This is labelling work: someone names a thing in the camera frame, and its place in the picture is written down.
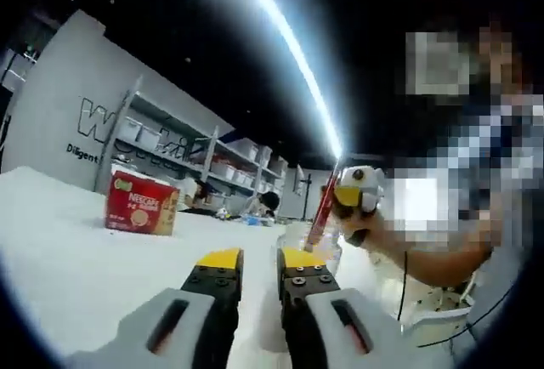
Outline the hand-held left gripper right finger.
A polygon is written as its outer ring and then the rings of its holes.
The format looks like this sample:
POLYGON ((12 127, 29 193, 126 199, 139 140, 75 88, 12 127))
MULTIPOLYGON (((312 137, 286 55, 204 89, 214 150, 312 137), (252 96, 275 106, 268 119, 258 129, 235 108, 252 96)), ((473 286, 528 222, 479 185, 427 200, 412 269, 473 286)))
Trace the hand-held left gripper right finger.
POLYGON ((277 250, 280 322, 294 368, 424 368, 400 323, 314 253, 277 250))

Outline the person's right hand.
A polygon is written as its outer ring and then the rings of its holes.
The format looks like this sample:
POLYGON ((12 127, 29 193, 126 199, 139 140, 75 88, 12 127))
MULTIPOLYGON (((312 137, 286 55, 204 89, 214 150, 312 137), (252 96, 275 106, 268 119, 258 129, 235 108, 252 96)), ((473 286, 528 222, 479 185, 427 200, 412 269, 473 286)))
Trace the person's right hand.
POLYGON ((388 252, 387 229, 382 215, 361 212, 352 208, 348 216, 336 216, 344 240, 353 247, 364 248, 369 252, 386 254, 388 252))

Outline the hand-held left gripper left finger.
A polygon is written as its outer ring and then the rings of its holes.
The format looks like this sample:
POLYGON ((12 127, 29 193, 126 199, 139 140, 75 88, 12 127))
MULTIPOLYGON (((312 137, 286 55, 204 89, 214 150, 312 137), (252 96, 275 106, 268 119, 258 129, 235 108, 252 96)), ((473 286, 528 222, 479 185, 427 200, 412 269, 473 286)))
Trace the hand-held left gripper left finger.
POLYGON ((243 251, 210 252, 181 288, 167 288, 119 322, 116 336, 71 355, 69 368, 225 368, 238 327, 243 251))

